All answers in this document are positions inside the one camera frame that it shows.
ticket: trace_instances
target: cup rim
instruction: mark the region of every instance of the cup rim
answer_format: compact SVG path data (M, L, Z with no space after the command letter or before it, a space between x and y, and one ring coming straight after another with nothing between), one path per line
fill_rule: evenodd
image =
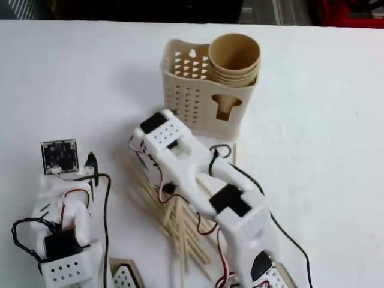
M227 69L227 68L221 67L220 65L218 65L214 61L214 59L212 57L212 47L214 46L214 43L217 40L219 40L221 38L224 38L224 37L228 37L230 35L240 35L242 37L248 38L249 40L251 40L256 45L256 47L257 47L257 53L256 53L257 54L257 59L255 60L255 62L253 64L249 65L248 67L242 68L242 69ZM214 66L217 70L220 70L220 71L222 71L224 73L229 73L229 74L244 74L244 73L252 70L254 68L254 66L256 66L257 63L260 61L261 49L260 49L260 46L259 46L258 42L254 38L252 38L252 37L250 37L248 35L240 34L240 33L228 33L228 34L223 34L223 35L220 35L220 36L216 37L211 42L211 44L208 47L208 56L209 56L209 60L210 60L210 62L212 64L212 66Z

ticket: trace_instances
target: white surface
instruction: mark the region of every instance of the white surface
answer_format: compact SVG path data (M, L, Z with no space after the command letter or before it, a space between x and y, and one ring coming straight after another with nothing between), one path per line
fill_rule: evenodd
M6 21L0 22L2 286L43 286L35 260L13 245L10 233L13 221L30 215L38 193L39 142L76 138L80 160L92 150L101 171L124 184L112 152L163 102L158 65L166 41L208 43L228 32L247 33L262 48L260 82L239 141L247 152L239 154L241 166L263 184L276 217L308 251L315 287L381 283L383 31ZM103 236L101 213L94 217ZM134 259L147 287L178 287L170 245L114 193L109 227L111 256ZM284 265L306 287L304 258L286 241L281 246ZM190 273L186 288L212 287L197 268Z

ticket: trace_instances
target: circuit board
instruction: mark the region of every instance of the circuit board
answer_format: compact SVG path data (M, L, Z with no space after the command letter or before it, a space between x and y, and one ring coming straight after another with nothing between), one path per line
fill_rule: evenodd
M76 139L41 142L44 174L79 171Z

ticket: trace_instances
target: white wire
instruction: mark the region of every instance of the white wire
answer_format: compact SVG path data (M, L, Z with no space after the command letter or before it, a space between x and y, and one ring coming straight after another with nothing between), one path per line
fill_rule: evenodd
M61 180L67 181L67 182L72 182L72 181L75 181L75 179L71 179L71 178L64 178L64 177L60 176L60 175L59 175L59 174L57 174L57 173L53 173L53 175L55 175L56 177L60 178Z

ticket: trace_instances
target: basket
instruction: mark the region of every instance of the basket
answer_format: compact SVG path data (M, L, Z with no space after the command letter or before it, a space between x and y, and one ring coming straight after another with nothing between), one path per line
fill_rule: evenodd
M214 82L208 58L209 44L170 40L161 61L164 105L193 133L235 140L259 72L248 87L231 88ZM219 110L220 99L232 104Z

